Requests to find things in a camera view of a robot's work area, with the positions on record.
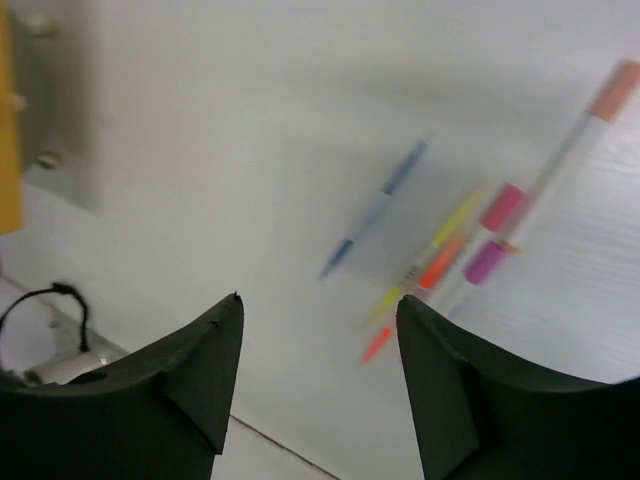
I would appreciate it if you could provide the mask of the cylindrical beige drawer container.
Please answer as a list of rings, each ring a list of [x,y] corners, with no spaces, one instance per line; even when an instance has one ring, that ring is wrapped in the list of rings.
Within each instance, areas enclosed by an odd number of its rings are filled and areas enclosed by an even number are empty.
[[[5,4],[21,178],[96,214],[109,126],[94,1]]]

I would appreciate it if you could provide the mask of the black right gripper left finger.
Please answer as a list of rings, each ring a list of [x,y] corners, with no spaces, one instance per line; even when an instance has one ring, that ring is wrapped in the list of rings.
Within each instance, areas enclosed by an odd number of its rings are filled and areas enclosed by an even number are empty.
[[[228,429],[243,327],[243,302],[233,293],[66,384],[2,387],[2,478],[210,478]]]

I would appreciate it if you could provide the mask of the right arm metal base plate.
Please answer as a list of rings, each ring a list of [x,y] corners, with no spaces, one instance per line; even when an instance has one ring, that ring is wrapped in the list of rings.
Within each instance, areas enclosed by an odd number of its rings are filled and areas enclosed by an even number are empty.
[[[90,325],[91,308],[65,281],[27,291],[1,280],[1,384],[65,384],[128,353]]]

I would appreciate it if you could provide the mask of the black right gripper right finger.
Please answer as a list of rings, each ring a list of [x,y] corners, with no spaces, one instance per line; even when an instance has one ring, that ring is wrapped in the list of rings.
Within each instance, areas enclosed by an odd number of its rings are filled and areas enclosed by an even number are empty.
[[[638,379],[540,366],[413,296],[396,326],[425,478],[638,478]]]

